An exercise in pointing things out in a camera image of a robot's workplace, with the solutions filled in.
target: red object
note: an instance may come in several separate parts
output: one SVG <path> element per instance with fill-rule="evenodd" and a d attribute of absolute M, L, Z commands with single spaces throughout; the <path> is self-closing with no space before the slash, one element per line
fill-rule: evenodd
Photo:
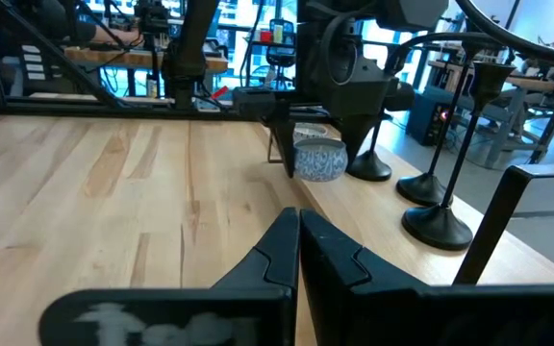
<path fill-rule="evenodd" d="M 226 92 L 228 92 L 228 90 L 230 90 L 227 86 L 221 88 L 220 90 L 216 91 L 213 95 L 211 95 L 211 98 L 212 99 L 216 99 L 217 97 L 225 94 Z"/>
<path fill-rule="evenodd" d="M 272 42 L 273 41 L 273 33 L 267 30 L 262 30 L 260 32 L 260 41 L 262 42 Z"/>

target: gray floor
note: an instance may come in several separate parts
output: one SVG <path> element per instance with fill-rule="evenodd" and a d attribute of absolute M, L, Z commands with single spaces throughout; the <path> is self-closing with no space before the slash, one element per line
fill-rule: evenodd
<path fill-rule="evenodd" d="M 406 121 L 407 114 L 398 113 L 394 115 L 392 123 L 384 122 L 378 143 L 389 148 L 417 169 L 424 171 L 429 167 L 435 147 L 423 147 L 411 137 L 406 136 L 402 125 Z M 544 119 L 530 121 L 526 125 L 527 129 L 540 135 L 545 121 Z M 437 169 L 437 176 L 445 184 L 448 182 L 456 160 L 456 153 L 459 150 L 459 142 L 457 141 L 457 145 L 455 145 L 450 141 L 448 140 L 446 145 L 449 150 L 443 150 Z M 481 136 L 476 136 L 472 140 L 467 161 L 456 187 L 456 194 L 481 212 L 486 211 L 503 170 L 512 164 L 526 163 L 531 154 L 526 151 L 503 153 L 495 169 L 489 170 L 479 165 L 484 162 L 489 147 L 490 143 Z M 554 140 L 543 163 L 554 163 Z M 517 210 L 554 210 L 554 182 L 532 185 Z M 554 261 L 554 218 L 513 220 L 508 226 L 508 231 Z"/>

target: round black base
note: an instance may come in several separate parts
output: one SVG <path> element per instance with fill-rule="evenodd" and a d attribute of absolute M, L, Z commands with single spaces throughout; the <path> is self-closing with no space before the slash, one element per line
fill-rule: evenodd
<path fill-rule="evenodd" d="M 401 178 L 396 184 L 396 190 L 406 199 L 425 207 L 433 207 L 441 203 L 446 188 L 438 178 L 428 173 L 417 177 Z"/>
<path fill-rule="evenodd" d="M 392 169 L 383 163 L 375 152 L 367 151 L 354 159 L 347 168 L 347 173 L 364 181 L 383 182 L 390 179 Z"/>
<path fill-rule="evenodd" d="M 414 238 L 442 250 L 461 251 L 469 247 L 473 233 L 451 208 L 410 208 L 401 224 Z"/>

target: chair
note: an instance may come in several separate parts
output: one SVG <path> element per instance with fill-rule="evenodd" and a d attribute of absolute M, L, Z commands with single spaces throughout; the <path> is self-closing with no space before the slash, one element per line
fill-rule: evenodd
<path fill-rule="evenodd" d="M 296 33 L 294 32 L 294 24 L 285 19 L 271 19 L 270 31 L 274 31 L 275 25 L 281 25 L 284 28 L 283 42 L 285 44 L 294 45 L 296 40 Z M 268 47 L 266 49 L 266 61 L 271 66 L 277 66 L 277 88 L 279 88 L 279 81 L 286 84 L 286 78 L 284 77 L 284 69 L 292 67 L 296 63 L 296 49 L 284 48 L 284 47 Z"/>

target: black stand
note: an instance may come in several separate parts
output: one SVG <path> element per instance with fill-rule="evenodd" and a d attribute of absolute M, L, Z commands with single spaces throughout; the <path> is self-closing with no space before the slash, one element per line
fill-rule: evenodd
<path fill-rule="evenodd" d="M 368 182 L 383 182 L 390 179 L 392 175 L 392 169 L 390 169 L 387 164 L 383 163 L 380 158 L 377 157 L 377 154 L 375 154 L 375 144 L 377 143 L 377 136 L 380 133 L 380 125 L 382 124 L 384 111 L 381 111 L 380 114 L 382 117 L 373 129 L 371 147 L 369 150 L 356 157 L 347 169 L 347 173 L 352 177 Z"/>
<path fill-rule="evenodd" d="M 476 72 L 470 89 L 474 98 L 474 110 L 441 204 L 430 208 L 408 209 L 401 219 L 403 227 L 410 235 L 442 250 L 464 250 L 473 240 L 473 233 L 463 221 L 454 215 L 450 208 L 450 202 L 478 123 L 478 117 L 484 107 L 499 96 L 504 82 L 514 70 L 512 66 L 496 63 L 477 62 L 474 65 Z"/>
<path fill-rule="evenodd" d="M 463 71 L 459 77 L 459 83 L 452 98 L 452 103 L 450 104 L 450 109 L 448 110 L 448 115 L 446 120 L 441 127 L 440 139 L 438 141 L 437 147 L 435 149 L 435 154 L 433 155 L 433 160 L 431 161 L 431 167 L 427 173 L 423 173 L 417 177 L 408 177 L 401 178 L 396 184 L 396 190 L 399 194 L 406 199 L 420 204 L 422 206 L 431 207 L 441 202 L 443 195 L 445 194 L 445 188 L 441 185 L 438 178 L 435 176 L 435 168 L 438 164 L 438 159 L 440 158 L 441 148 L 445 142 L 446 134 L 450 128 L 450 123 L 452 122 L 452 117 L 454 112 L 457 109 L 457 104 L 459 102 L 459 97 L 463 94 L 463 89 L 466 84 L 467 75 L 469 68 L 471 67 L 471 62 L 473 58 L 482 50 L 480 46 L 467 46 L 466 47 L 466 61 L 463 66 Z"/>

